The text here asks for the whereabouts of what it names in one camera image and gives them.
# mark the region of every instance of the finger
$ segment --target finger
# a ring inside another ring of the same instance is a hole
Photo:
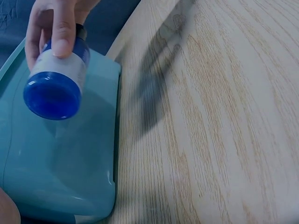
[[[39,13],[38,7],[34,4],[29,17],[25,41],[26,60],[30,70],[32,70],[39,56],[39,41],[42,32],[41,27],[37,23]]]
[[[39,41],[39,52],[43,51],[45,44],[51,39],[52,37],[52,29],[42,29],[41,39]]]
[[[53,8],[53,54],[59,58],[68,57],[73,50],[76,37],[75,1],[55,0]]]

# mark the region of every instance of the blue paint jar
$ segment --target blue paint jar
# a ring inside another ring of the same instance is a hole
[[[68,58],[53,56],[51,41],[43,48],[24,88],[24,101],[36,115],[50,120],[74,116],[79,108],[89,64],[87,31],[76,24],[76,40]]]

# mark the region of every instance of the blue fabric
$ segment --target blue fabric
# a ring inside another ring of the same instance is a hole
[[[105,55],[140,0],[101,0],[89,14],[87,43]],[[0,67],[26,35],[34,0],[0,0]]]

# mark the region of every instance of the light wood surface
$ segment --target light wood surface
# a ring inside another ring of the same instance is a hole
[[[111,224],[299,222],[299,1],[142,0]]]

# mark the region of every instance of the hand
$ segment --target hand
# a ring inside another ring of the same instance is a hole
[[[13,200],[0,188],[0,223],[20,224],[19,210]]]
[[[76,38],[76,23],[83,24],[100,0],[36,0],[31,9],[25,52],[32,70],[45,43],[52,39],[53,54],[68,57]]]

